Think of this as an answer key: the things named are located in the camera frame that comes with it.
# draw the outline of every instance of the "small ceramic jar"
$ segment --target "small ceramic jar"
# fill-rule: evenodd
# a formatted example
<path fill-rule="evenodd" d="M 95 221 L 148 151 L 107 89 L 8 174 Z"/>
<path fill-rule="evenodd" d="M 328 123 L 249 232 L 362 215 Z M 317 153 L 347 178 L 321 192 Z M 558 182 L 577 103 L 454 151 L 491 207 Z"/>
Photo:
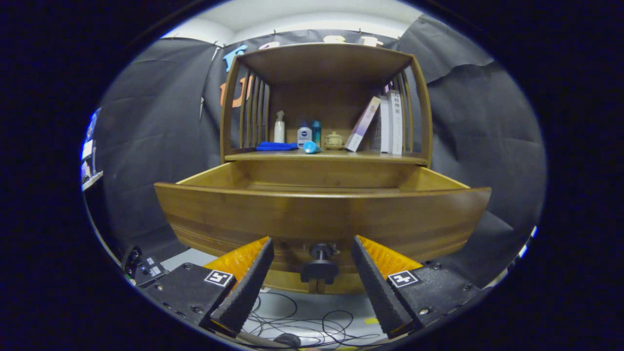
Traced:
<path fill-rule="evenodd" d="M 344 147 L 343 137 L 336 134 L 335 131 L 331 132 L 330 135 L 325 136 L 325 147 L 327 149 L 342 149 Z"/>

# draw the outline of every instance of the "floor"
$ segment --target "floor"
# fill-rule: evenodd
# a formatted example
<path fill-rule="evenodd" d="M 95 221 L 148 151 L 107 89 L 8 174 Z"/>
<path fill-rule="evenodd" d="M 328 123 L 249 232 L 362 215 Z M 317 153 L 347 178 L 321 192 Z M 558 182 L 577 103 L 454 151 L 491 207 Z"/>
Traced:
<path fill-rule="evenodd" d="M 166 261 L 171 271 L 185 262 L 205 265 L 215 256 L 188 249 Z M 312 295 L 263 289 L 243 331 L 273 340 L 282 333 L 301 339 L 301 347 L 352 350 L 385 340 L 373 306 L 362 295 Z"/>

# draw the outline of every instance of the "book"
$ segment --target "book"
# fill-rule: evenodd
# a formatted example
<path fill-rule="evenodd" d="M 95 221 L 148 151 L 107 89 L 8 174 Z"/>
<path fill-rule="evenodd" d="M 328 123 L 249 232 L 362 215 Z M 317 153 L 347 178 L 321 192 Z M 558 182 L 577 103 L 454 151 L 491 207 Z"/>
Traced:
<path fill-rule="evenodd" d="M 381 110 L 381 104 L 379 105 L 379 109 L 377 109 L 377 113 L 373 120 L 371 121 L 371 125 L 368 129 L 371 130 L 371 141 L 369 144 L 369 149 L 371 151 L 381 152 L 381 121 L 379 117 L 379 111 Z"/>
<path fill-rule="evenodd" d="M 381 95 L 381 102 L 379 103 L 379 125 L 380 125 L 380 140 L 379 151 L 390 152 L 392 150 L 392 120 L 390 120 L 390 105 L 388 103 L 388 97 Z"/>
<path fill-rule="evenodd" d="M 399 91 L 390 89 L 388 91 L 388 101 L 392 119 L 392 148 L 390 153 L 401 155 L 403 153 L 403 111 Z"/>
<path fill-rule="evenodd" d="M 379 108 L 380 98 L 373 96 L 371 102 L 368 103 L 366 109 L 360 115 L 358 122 L 355 123 L 351 135 L 347 138 L 347 142 L 344 143 L 344 148 L 350 151 L 357 151 L 359 143 L 362 142 L 366 129 L 371 124 L 377 108 Z"/>

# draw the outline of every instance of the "wooden cabinet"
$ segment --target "wooden cabinet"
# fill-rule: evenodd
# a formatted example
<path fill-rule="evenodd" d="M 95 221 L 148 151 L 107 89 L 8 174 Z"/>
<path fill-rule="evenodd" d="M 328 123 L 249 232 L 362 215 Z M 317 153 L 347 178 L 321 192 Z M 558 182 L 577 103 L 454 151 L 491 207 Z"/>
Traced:
<path fill-rule="evenodd" d="M 407 72 L 416 82 L 411 101 Z M 232 102 L 245 80 L 240 114 Z M 286 112 L 286 141 L 303 121 L 319 120 L 323 137 L 347 137 L 373 95 L 392 84 L 404 108 L 403 154 L 301 150 L 260 152 L 272 140 L 273 116 Z M 412 103 L 420 108 L 421 150 L 414 151 Z M 222 111 L 223 164 L 181 180 L 156 183 L 158 199 L 180 241 L 222 255 L 269 235 L 275 259 L 268 287 L 331 294 L 363 291 L 351 261 L 359 234 L 412 259 L 425 261 L 461 249 L 481 218 L 490 188 L 470 189 L 429 169 L 431 108 L 413 55 L 354 44 L 302 44 L 237 56 L 228 76 Z M 311 244 L 334 244 L 340 274 L 333 285 L 300 282 Z"/>

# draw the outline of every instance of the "black cable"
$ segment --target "black cable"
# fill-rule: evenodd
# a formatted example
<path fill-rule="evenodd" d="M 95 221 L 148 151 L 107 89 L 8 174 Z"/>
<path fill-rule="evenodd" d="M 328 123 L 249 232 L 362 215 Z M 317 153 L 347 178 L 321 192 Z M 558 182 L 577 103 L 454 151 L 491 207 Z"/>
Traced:
<path fill-rule="evenodd" d="M 327 346 L 327 345 L 335 345 L 338 344 L 336 346 L 339 347 L 340 345 L 345 345 L 345 346 L 355 346 L 355 347 L 364 347 L 364 346 L 376 346 L 374 344 L 369 344 L 369 345 L 351 345 L 351 344 L 346 344 L 345 342 L 347 341 L 352 341 L 352 340 L 362 340 L 362 339 L 373 339 L 376 337 L 379 337 L 380 334 L 366 334 L 366 335 L 360 335 L 360 336 L 355 336 L 355 335 L 350 335 L 346 332 L 346 329 L 351 326 L 351 324 L 353 323 L 353 314 L 351 312 L 345 311 L 345 310 L 334 310 L 331 312 L 328 312 L 327 314 L 325 314 L 323 316 L 322 319 L 292 319 L 290 317 L 294 316 L 297 311 L 298 311 L 298 305 L 296 303 L 295 300 L 293 300 L 291 297 L 277 293 L 277 292 L 265 292 L 264 294 L 273 294 L 273 295 L 279 295 L 282 297 L 285 297 L 286 299 L 288 299 L 290 302 L 292 302 L 293 304 L 293 311 L 292 313 L 290 313 L 289 315 L 285 316 L 285 317 L 278 317 L 278 318 L 273 318 L 273 317 L 262 317 L 260 315 L 257 314 L 257 311 L 260 309 L 262 300 L 260 298 L 260 296 L 258 296 L 258 305 L 251 311 L 250 316 L 248 318 L 248 320 L 251 320 L 252 322 L 256 322 L 258 323 L 258 326 L 255 327 L 251 332 L 249 332 L 249 334 L 253 334 L 255 333 L 258 329 L 260 329 L 260 331 L 255 334 L 256 336 L 260 336 L 263 332 L 267 331 L 267 330 L 271 330 L 271 329 L 275 329 L 278 330 L 282 333 L 286 333 L 287 331 L 284 331 L 281 328 L 296 328 L 296 329 L 303 329 L 303 330 L 310 330 L 316 333 L 321 334 L 320 337 L 303 337 L 305 339 L 315 339 L 318 342 L 316 342 L 315 344 L 310 344 L 310 345 L 301 345 L 299 348 L 309 348 L 309 347 L 322 347 L 322 346 Z M 349 315 L 350 320 L 346 325 L 342 325 L 339 322 L 336 322 L 334 320 L 328 320 L 328 316 L 333 314 L 333 313 L 337 313 L 337 312 L 342 312 L 342 313 L 346 313 Z M 316 324 L 316 325 L 320 325 L 322 328 L 321 330 L 318 329 L 314 329 L 311 327 L 305 327 L 305 326 L 301 326 L 301 325 L 293 325 L 296 323 L 311 323 L 311 324 Z M 337 327 L 333 327 L 328 325 L 328 323 L 333 323 L 336 324 Z M 326 341 L 326 337 L 330 337 L 333 341 Z M 250 347 L 255 347 L 257 349 L 270 349 L 270 350 L 283 350 L 283 349 L 292 349 L 292 347 L 270 347 L 270 346 L 259 346 L 259 345 L 250 345 L 250 344 L 243 344 L 243 343 L 239 343 L 240 345 L 244 345 L 244 346 L 250 346 Z"/>

